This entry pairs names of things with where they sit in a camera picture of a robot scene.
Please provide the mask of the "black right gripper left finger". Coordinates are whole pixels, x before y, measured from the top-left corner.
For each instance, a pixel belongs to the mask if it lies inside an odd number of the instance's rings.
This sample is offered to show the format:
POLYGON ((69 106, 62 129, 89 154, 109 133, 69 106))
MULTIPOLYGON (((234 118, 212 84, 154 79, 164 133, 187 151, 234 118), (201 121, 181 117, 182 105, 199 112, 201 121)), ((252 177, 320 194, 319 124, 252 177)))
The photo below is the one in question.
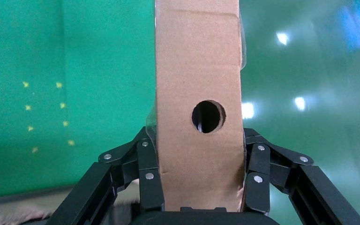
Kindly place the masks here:
POLYGON ((46 223, 99 225, 118 193, 134 180, 139 180, 141 212, 163 211, 156 151, 146 127, 132 141, 102 153, 46 223))

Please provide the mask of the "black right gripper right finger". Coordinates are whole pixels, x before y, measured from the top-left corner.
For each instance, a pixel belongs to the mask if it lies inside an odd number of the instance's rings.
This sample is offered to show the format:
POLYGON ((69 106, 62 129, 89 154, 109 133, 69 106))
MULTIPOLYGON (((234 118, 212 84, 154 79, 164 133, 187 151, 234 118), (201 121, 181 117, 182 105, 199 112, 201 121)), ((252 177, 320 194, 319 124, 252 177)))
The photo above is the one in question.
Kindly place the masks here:
POLYGON ((270 186, 288 198, 304 225, 360 225, 360 215, 314 160, 244 129, 242 211, 270 211, 270 186))

